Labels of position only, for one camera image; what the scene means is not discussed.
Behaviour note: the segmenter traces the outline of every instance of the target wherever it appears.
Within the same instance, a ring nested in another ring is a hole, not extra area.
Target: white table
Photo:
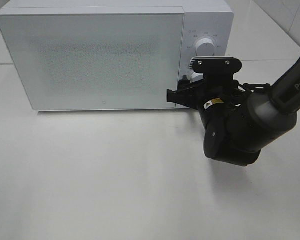
[[[300,48],[254,2],[227,54],[273,83]],[[207,159],[192,110],[31,109],[0,37],[0,240],[300,240],[296,128],[239,167]]]

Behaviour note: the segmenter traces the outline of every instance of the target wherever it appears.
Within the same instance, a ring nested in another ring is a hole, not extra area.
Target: white microwave
[[[196,56],[223,56],[223,0],[11,0],[0,31],[37,111],[174,109]]]

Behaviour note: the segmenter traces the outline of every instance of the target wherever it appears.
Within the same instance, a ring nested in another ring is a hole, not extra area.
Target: sticker
[[[211,107],[214,104],[224,104],[224,101],[222,101],[220,98],[211,99],[210,101],[207,101],[203,107],[205,110],[207,110],[209,107]]]

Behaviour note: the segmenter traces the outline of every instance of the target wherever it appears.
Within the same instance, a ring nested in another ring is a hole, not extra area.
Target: microwave control panel
[[[186,12],[180,57],[179,80],[187,76],[192,82],[201,74],[189,68],[193,57],[224,56],[234,14],[232,12]]]

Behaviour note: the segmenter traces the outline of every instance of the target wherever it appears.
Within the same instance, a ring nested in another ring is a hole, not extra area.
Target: microwave door
[[[175,108],[166,89],[179,79],[184,14],[180,8],[136,9],[0,16],[32,108]]]

